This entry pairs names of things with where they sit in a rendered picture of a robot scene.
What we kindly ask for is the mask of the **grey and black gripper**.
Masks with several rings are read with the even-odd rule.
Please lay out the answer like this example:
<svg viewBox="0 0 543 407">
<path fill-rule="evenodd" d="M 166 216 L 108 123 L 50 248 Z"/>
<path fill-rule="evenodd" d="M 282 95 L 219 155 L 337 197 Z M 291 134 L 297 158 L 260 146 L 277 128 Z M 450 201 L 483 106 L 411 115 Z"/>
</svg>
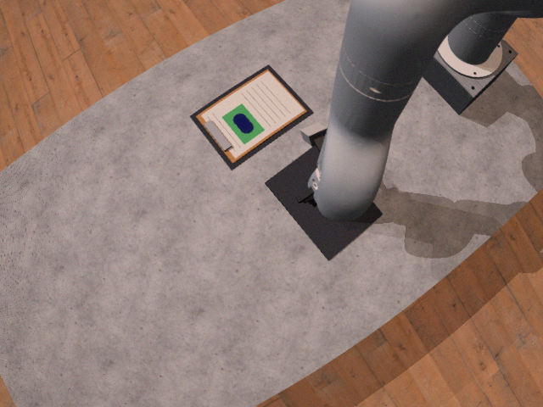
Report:
<svg viewBox="0 0 543 407">
<path fill-rule="evenodd" d="M 299 203 L 312 204 L 315 208 L 317 206 L 316 199 L 318 194 L 318 187 L 319 187 L 319 176 L 321 172 L 316 168 L 316 170 L 311 175 L 311 178 L 308 182 L 308 187 L 306 191 L 302 192 L 299 196 L 296 197 L 296 200 Z"/>
</svg>

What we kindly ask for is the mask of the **dark blue ink mark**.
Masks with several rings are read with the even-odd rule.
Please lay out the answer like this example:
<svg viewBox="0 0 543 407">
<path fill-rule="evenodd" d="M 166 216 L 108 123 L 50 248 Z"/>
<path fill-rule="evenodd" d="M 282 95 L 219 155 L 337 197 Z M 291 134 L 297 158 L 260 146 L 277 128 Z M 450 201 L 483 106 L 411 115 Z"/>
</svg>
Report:
<svg viewBox="0 0 543 407">
<path fill-rule="evenodd" d="M 244 114 L 236 114 L 233 117 L 233 122 L 235 125 L 243 125 L 246 122 L 247 118 Z"/>
<path fill-rule="evenodd" d="M 243 125 L 237 125 L 239 129 L 246 129 L 249 127 L 249 119 L 246 120 L 246 122 Z"/>
<path fill-rule="evenodd" d="M 249 127 L 248 127 L 248 128 L 243 129 L 243 130 L 240 129 L 240 131 L 241 131 L 242 133 L 250 133 L 252 130 L 253 130 L 253 125 L 252 125 L 251 122 L 249 122 Z"/>
</svg>

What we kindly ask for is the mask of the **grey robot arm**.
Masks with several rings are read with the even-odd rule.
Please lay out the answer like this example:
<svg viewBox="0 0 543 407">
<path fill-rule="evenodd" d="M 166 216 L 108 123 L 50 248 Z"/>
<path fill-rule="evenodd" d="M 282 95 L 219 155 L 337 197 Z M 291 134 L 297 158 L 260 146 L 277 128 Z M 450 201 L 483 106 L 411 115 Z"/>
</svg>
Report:
<svg viewBox="0 0 543 407">
<path fill-rule="evenodd" d="M 485 78 L 517 18 L 543 18 L 543 0 L 351 0 L 328 126 L 300 130 L 320 152 L 322 215 L 349 222 L 370 207 L 395 122 L 436 52 L 459 75 Z"/>
</svg>

